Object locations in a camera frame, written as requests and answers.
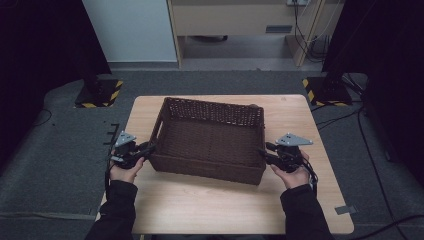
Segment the brown woven basket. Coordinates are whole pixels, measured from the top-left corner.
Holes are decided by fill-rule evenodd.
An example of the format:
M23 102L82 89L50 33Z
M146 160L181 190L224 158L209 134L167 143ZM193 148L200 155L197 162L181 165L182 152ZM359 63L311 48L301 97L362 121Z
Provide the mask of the brown woven basket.
M165 98L150 143L156 171L258 185L265 161L264 110L251 105Z

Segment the black stand base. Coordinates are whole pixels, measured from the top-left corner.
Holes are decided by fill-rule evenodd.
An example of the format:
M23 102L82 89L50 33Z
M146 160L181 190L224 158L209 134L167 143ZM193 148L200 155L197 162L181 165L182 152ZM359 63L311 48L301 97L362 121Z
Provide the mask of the black stand base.
M94 95L84 85L75 100L76 108L110 107L113 105L123 82L117 79L98 80L98 82L102 87L102 94Z
M303 86L312 105L352 105L352 98L344 85L338 84L331 89L324 88L325 77L303 79Z

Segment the person's right hand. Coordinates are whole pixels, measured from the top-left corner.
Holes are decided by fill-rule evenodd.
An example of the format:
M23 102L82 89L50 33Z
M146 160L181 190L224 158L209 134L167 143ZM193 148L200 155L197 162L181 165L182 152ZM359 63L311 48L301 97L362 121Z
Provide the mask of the person's right hand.
M309 161L309 156L302 150L300 150L300 152L302 153L302 156ZM309 173L303 166L299 167L296 169L296 171L291 173L284 172L273 164L271 164L271 169L283 180L287 189L295 188L309 183Z

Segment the yellow black hazard tape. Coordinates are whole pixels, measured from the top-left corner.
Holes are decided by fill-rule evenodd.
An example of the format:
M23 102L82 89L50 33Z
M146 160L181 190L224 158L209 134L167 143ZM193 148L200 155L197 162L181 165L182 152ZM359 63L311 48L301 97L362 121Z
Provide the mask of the yellow black hazard tape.
M324 105L332 105L332 106L348 106L349 104L346 102L341 101L318 101L315 98L314 91L311 88L311 85L309 84L308 79L302 80L303 86L305 87L306 93L308 94L309 101L312 105L316 106L324 106Z
M76 108L96 108L96 107L110 107L115 103L116 97L118 97L119 91L121 90L123 81L116 81L116 85L113 93L110 96L109 101L103 103L93 103L93 102L81 102L76 103Z

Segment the person's left hand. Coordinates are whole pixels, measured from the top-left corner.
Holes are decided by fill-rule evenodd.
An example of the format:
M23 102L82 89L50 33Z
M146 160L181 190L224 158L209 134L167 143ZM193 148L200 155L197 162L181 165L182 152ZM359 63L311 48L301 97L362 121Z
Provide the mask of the person's left hand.
M123 182L134 183L137 172L143 167L143 162L143 157L138 159L135 166L131 169L122 169L118 166L112 166L110 169L110 180L120 180Z

